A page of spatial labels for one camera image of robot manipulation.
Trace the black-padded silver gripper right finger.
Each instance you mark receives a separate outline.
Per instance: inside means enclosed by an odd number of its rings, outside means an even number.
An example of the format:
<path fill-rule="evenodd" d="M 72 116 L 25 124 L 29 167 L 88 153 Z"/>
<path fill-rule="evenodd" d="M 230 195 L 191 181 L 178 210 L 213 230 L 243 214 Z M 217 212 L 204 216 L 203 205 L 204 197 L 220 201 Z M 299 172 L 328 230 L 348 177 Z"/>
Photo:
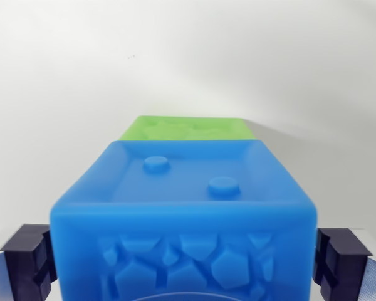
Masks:
<path fill-rule="evenodd" d="M 324 300 L 376 300 L 376 240 L 360 228 L 318 228 L 313 281 Z"/>

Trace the black-padded silver gripper left finger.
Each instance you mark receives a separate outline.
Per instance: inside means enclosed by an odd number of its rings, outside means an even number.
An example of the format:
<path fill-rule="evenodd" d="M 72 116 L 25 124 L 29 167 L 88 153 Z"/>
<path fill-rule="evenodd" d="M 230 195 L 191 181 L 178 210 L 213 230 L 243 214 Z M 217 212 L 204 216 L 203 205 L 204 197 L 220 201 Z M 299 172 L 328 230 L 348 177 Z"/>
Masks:
<path fill-rule="evenodd" d="M 46 300 L 56 280 L 49 225 L 0 231 L 0 300 Z"/>

